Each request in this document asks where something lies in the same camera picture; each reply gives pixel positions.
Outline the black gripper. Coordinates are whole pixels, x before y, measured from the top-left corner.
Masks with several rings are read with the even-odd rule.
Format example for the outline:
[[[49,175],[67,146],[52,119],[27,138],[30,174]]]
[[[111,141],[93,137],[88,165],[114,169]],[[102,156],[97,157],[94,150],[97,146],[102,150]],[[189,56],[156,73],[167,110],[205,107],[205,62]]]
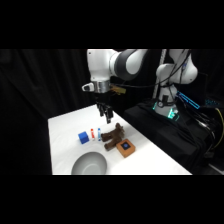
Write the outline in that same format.
[[[107,124],[111,123],[111,119],[113,118],[113,110],[110,106],[110,93],[96,93],[95,100],[100,116],[104,116],[104,110],[106,109]]]

